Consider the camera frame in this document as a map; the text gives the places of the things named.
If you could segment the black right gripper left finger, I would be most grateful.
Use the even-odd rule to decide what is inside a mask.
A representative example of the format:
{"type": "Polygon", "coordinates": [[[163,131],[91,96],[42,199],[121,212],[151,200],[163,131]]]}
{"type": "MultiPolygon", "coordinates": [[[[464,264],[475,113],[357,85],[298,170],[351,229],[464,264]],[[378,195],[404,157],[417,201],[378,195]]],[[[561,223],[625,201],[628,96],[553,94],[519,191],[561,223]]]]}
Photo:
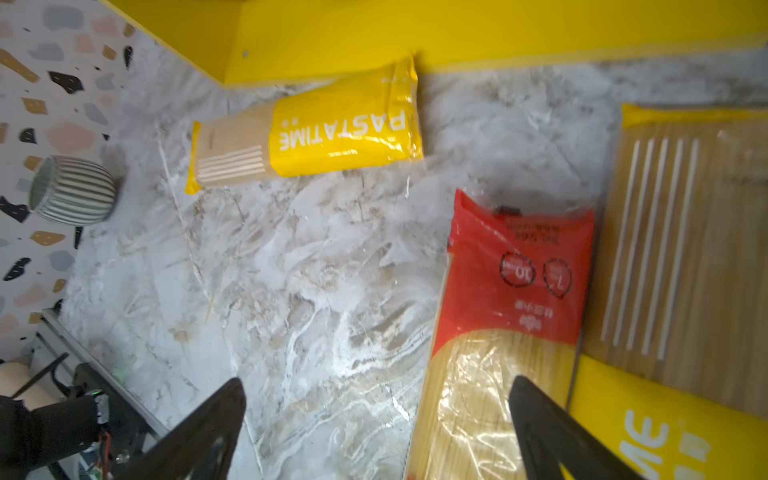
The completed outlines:
{"type": "Polygon", "coordinates": [[[145,455],[131,461],[121,479],[225,479],[246,410],[241,380],[229,379],[145,455]]]}

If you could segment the red bottom spaghetti bag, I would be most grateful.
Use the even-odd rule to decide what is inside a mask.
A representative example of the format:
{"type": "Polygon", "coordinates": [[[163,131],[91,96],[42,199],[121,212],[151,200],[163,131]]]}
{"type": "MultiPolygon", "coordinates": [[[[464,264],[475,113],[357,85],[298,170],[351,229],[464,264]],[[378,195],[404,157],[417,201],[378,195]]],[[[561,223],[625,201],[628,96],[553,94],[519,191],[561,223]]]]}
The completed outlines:
{"type": "Polygon", "coordinates": [[[525,215],[456,193],[407,478],[524,477],[508,397],[524,376],[565,404],[594,230],[592,210],[525,215]]]}

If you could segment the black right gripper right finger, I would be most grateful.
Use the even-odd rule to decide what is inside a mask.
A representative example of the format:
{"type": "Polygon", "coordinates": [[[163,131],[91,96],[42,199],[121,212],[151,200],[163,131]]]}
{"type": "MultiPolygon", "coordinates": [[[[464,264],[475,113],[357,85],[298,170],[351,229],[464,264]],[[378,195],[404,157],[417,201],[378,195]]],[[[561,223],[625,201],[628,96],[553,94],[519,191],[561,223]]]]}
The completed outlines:
{"type": "Polygon", "coordinates": [[[527,377],[515,377],[508,405],[529,479],[641,479],[527,377]]]}

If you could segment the yellow Pastatime spaghetti bag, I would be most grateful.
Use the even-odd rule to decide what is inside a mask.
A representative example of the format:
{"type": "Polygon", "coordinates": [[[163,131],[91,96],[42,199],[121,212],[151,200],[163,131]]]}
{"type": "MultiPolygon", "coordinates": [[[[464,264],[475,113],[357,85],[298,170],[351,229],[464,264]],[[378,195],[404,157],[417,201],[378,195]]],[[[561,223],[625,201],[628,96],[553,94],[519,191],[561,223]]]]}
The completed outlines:
{"type": "Polygon", "coordinates": [[[626,105],[571,415],[647,479],[767,475],[767,112],[626,105]]]}

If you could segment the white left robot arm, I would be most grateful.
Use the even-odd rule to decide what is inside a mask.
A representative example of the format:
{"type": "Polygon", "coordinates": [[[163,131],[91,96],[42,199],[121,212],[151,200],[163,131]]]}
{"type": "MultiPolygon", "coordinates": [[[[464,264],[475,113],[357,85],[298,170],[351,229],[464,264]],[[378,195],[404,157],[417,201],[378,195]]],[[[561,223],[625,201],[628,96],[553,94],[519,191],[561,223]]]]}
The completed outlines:
{"type": "Polygon", "coordinates": [[[109,396],[101,389],[35,409],[21,399],[40,379],[53,376],[67,358],[66,353],[60,355],[12,395],[1,397],[3,479],[24,479],[29,472],[51,469],[95,442],[111,443],[109,396]]]}

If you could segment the yellow spaghetti bag crosswise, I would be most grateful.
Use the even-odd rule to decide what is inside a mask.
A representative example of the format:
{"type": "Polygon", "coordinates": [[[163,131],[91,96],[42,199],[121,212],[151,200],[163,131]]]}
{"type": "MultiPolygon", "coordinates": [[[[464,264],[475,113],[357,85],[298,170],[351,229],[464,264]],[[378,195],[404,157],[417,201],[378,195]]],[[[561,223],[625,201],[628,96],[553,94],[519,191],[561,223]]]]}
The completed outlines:
{"type": "Polygon", "coordinates": [[[251,181],[387,166],[423,157],[415,60],[192,128],[188,195],[251,181]]]}

